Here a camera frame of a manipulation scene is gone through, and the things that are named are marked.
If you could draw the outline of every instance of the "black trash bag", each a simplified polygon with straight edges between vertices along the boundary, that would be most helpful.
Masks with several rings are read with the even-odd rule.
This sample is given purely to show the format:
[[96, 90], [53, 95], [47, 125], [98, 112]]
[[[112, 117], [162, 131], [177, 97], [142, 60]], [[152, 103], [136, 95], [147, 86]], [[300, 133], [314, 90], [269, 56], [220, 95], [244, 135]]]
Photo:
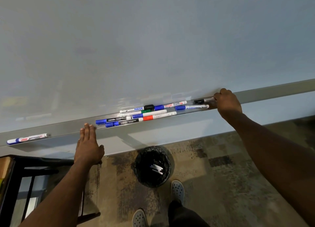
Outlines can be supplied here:
[[[163, 175], [152, 170], [150, 166], [153, 164], [163, 168]], [[160, 146], [149, 146], [141, 150], [132, 166], [138, 181], [150, 188], [163, 185], [171, 175], [171, 163]]]

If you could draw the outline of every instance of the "dark skin arm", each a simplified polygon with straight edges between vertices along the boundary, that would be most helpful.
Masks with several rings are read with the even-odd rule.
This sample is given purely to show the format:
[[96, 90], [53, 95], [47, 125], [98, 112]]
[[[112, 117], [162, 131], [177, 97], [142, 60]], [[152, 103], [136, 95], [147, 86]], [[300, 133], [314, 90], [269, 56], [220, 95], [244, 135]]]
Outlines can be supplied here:
[[311, 226], [315, 226], [315, 154], [242, 113], [236, 96], [215, 94], [221, 116], [240, 135], [259, 171]]
[[104, 146], [96, 142], [95, 127], [86, 123], [69, 172], [19, 227], [77, 226], [77, 217], [89, 170], [104, 156]]

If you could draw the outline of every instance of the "floor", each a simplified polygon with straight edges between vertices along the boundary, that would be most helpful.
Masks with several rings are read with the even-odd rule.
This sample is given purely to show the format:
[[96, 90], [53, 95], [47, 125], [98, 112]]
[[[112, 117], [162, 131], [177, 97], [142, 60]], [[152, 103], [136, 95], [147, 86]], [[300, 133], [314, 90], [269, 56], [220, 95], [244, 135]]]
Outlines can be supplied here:
[[[315, 117], [276, 123], [270, 130], [315, 148]], [[170, 182], [182, 181], [184, 206], [210, 226], [307, 226], [260, 174], [235, 132], [164, 145], [173, 165], [161, 187], [141, 185], [131, 169], [138, 152], [120, 153], [94, 166], [86, 185], [85, 212], [101, 216], [80, 227], [132, 226], [143, 208], [151, 226], [167, 226]]]

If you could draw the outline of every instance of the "chair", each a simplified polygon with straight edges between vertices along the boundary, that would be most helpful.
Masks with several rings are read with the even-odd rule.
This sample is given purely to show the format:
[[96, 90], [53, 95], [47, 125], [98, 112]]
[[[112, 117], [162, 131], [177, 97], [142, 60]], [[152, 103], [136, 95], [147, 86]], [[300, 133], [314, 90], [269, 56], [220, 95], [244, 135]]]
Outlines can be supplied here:
[[[26, 204], [24, 207], [22, 221], [25, 219], [27, 207], [31, 198], [31, 193], [36, 176], [57, 174], [59, 171], [52, 169], [59, 166], [71, 166], [73, 160], [52, 159], [41, 157], [26, 157], [8, 155], [0, 157], [0, 223], [2, 227], [9, 227], [14, 211], [16, 199], [23, 177], [31, 177], [31, 184], [27, 193]], [[25, 169], [25, 167], [47, 167], [45, 169]], [[100, 213], [83, 215], [84, 192], [82, 194], [81, 215], [78, 217], [77, 224], [91, 220]]]

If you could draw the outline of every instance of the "foot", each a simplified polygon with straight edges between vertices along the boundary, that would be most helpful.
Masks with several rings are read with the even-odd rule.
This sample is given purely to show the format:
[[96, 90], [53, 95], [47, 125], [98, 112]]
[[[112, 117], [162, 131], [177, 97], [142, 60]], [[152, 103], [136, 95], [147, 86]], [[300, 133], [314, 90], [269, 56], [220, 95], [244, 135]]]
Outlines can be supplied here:
[[138, 209], [132, 218], [132, 227], [148, 227], [146, 214], [143, 209]]
[[172, 181], [171, 193], [172, 193], [173, 199], [180, 201], [181, 205], [184, 204], [185, 190], [184, 190], [183, 184], [180, 181], [178, 180]]

